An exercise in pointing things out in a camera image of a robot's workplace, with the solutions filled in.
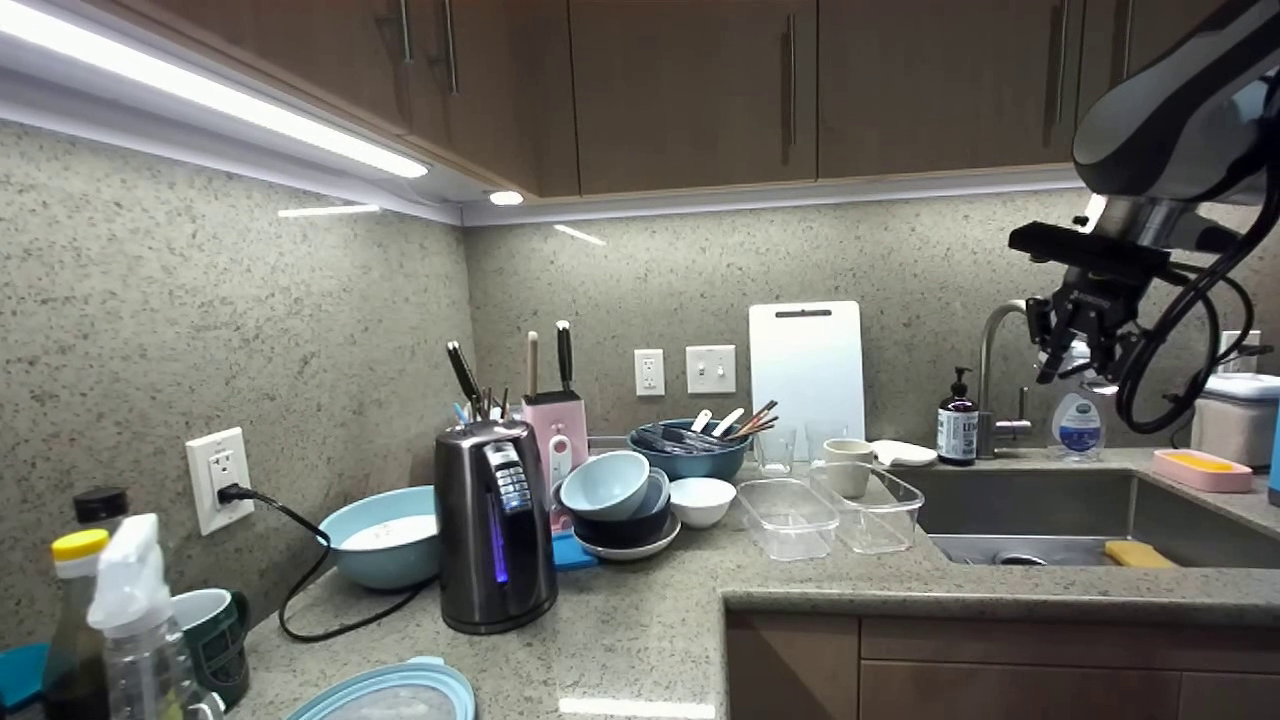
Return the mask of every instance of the mug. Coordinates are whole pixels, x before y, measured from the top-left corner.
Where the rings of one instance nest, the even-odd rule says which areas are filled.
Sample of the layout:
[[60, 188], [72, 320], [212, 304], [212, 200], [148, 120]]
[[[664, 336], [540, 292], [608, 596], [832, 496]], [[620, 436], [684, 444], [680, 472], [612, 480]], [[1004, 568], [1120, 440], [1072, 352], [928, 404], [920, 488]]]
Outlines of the mug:
[[172, 620], [184, 628], [192, 672], [208, 692], [236, 708], [248, 692], [248, 600], [228, 588], [196, 588], [172, 596]]
[[880, 468], [876, 448], [864, 440], [832, 436], [824, 444], [824, 476], [832, 492], [844, 500], [860, 500], [876, 468]]

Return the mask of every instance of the cabinet handle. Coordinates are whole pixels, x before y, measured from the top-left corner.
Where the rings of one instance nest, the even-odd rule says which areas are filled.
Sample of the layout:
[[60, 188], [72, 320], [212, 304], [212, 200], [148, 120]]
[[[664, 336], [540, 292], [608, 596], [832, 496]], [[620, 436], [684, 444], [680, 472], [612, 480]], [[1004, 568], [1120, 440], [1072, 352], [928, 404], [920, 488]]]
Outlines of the cabinet handle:
[[1112, 32], [1112, 84], [1120, 84], [1132, 68], [1132, 0], [1116, 0], [1116, 32]]
[[1064, 112], [1064, 52], [1068, 52], [1068, 8], [1048, 8], [1048, 64], [1044, 64], [1044, 144], [1052, 144]]
[[444, 68], [448, 68], [448, 96], [460, 92], [464, 72], [456, 64], [456, 28], [452, 28], [452, 0], [440, 0], [440, 16], [444, 16]]
[[792, 164], [792, 144], [796, 144], [796, 16], [784, 20], [780, 32], [780, 152], [784, 164]]
[[400, 64], [412, 64], [412, 12], [408, 0], [396, 4], [396, 24], [400, 24]]

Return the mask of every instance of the sink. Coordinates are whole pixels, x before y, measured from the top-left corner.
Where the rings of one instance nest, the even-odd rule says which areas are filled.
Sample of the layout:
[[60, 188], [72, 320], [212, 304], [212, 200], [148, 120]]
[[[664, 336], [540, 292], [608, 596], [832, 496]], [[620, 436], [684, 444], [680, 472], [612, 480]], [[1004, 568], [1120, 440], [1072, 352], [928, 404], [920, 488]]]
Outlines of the sink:
[[1108, 564], [1104, 540], [1132, 536], [1184, 568], [1280, 568], [1280, 536], [1124, 468], [936, 468], [908, 484], [952, 564]]

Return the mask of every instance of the robotic arm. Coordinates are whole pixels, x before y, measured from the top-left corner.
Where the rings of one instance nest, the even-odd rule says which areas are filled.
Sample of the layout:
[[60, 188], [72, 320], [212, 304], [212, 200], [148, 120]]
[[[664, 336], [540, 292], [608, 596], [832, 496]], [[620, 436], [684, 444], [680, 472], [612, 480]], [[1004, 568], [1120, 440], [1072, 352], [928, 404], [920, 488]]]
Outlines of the robotic arm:
[[[1196, 404], [1208, 372], [1252, 324], [1252, 304], [1228, 272], [1280, 220], [1280, 0], [1220, 4], [1080, 120], [1072, 160], [1096, 192], [1088, 216], [1076, 228], [1024, 224], [1008, 236], [1008, 248], [1036, 264], [1068, 264], [1052, 296], [1028, 300], [1032, 340], [1044, 348], [1040, 384], [1092, 368], [1120, 384], [1116, 412], [1128, 428], [1160, 432]], [[1252, 200], [1260, 216], [1240, 236], [1196, 216], [1204, 200]], [[1216, 260], [1176, 264], [1172, 248]], [[1152, 280], [1180, 292], [1152, 328], [1140, 328]], [[1208, 300], [1216, 284], [1244, 300], [1244, 332], [1224, 352]], [[1204, 308], [1212, 324], [1204, 368], [1168, 412], [1140, 420], [1136, 388], [1192, 308]], [[1076, 336], [1088, 340], [1092, 360], [1060, 368]]]

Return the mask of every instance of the electric kettle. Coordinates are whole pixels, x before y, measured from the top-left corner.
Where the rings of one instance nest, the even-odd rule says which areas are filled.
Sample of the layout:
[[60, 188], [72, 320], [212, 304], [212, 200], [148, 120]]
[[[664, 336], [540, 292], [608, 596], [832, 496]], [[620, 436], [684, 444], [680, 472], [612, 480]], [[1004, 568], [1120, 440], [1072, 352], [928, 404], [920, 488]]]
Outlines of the electric kettle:
[[556, 604], [544, 472], [528, 424], [436, 436], [440, 616], [468, 636], [532, 624]]

